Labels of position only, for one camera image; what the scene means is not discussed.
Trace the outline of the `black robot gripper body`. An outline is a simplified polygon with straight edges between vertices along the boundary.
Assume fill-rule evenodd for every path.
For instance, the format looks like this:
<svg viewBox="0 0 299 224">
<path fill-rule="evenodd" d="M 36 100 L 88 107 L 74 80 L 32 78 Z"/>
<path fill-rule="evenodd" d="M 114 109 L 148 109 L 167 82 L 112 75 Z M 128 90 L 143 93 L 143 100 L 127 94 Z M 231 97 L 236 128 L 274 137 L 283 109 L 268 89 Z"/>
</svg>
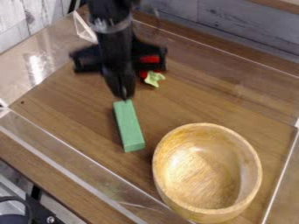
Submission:
<svg viewBox="0 0 299 224">
<path fill-rule="evenodd" d="M 132 52 L 104 52 L 99 45 L 91 45 L 70 53 L 76 73 L 103 72 L 104 66 L 131 64 L 136 71 L 166 70 L 167 48 L 144 43 L 134 44 Z"/>
</svg>

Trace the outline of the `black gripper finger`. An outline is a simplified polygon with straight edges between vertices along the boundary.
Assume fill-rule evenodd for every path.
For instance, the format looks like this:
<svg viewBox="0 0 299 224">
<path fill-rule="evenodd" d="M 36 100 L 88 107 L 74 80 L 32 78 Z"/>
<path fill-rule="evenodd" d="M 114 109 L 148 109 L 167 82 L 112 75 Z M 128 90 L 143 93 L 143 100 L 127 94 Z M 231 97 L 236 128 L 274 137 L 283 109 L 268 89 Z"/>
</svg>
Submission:
<svg viewBox="0 0 299 224">
<path fill-rule="evenodd" d="M 106 70 L 104 79 L 114 96 L 120 99 L 124 99 L 126 97 L 123 92 L 123 85 L 118 74 L 111 70 Z"/>
<path fill-rule="evenodd" d="M 136 74 L 130 71 L 124 75 L 124 88 L 126 88 L 126 98 L 132 98 L 136 91 Z"/>
</svg>

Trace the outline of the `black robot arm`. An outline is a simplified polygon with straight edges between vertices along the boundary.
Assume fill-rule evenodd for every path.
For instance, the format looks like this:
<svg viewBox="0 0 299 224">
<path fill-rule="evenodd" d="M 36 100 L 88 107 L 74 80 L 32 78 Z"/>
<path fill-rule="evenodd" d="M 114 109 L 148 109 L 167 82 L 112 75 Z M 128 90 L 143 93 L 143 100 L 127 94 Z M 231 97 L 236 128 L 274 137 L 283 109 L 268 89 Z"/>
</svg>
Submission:
<svg viewBox="0 0 299 224">
<path fill-rule="evenodd" d="M 87 0 L 88 24 L 98 43 L 70 54 L 76 73 L 100 72 L 115 97 L 130 99 L 136 73 L 166 70 L 167 48 L 144 42 L 135 34 L 132 9 L 140 0 Z"/>
</svg>

